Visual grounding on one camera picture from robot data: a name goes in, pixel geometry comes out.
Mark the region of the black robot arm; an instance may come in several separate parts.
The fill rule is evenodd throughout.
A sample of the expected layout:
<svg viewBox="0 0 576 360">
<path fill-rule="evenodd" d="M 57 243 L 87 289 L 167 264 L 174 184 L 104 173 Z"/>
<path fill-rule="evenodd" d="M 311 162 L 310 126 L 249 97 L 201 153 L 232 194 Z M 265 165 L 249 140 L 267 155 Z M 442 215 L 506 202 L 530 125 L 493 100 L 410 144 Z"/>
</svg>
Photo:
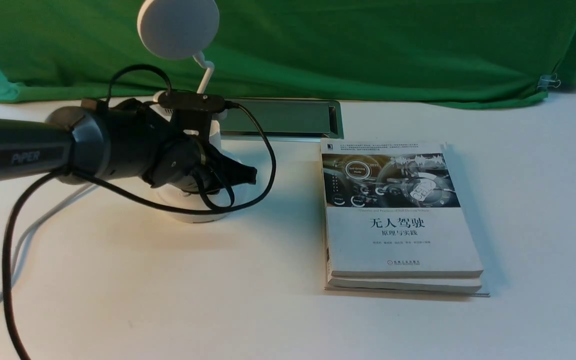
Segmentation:
<svg viewBox="0 0 576 360">
<path fill-rule="evenodd" d="M 109 109 L 68 105 L 46 121 L 0 119 L 0 182 L 66 170 L 109 182 L 140 178 L 151 188 L 170 185 L 196 194 L 256 184 L 258 170 L 186 134 L 137 100 Z"/>
</svg>

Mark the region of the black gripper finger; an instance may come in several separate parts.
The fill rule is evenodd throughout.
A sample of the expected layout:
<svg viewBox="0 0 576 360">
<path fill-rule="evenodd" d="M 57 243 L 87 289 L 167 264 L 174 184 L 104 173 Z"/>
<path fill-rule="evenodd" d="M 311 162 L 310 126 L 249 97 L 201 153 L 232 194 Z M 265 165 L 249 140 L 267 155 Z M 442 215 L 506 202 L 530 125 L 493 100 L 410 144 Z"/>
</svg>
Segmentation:
<svg viewBox="0 0 576 360">
<path fill-rule="evenodd" d="M 222 153 L 218 157 L 218 188 L 226 189 L 238 185 L 255 185 L 258 169 L 247 166 Z"/>
</svg>

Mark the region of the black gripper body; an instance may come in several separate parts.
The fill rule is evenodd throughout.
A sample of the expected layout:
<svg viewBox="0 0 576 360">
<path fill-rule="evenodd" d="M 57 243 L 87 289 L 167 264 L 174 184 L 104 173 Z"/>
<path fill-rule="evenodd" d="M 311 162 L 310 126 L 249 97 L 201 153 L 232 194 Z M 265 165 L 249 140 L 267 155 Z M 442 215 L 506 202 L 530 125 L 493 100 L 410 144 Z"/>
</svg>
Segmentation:
<svg viewBox="0 0 576 360">
<path fill-rule="evenodd" d="M 223 164 L 223 155 L 210 142 L 196 136 L 178 136 L 164 142 L 144 173 L 144 182 L 157 189 L 171 185 L 180 191 L 214 194 L 224 185 L 214 170 Z"/>
</svg>

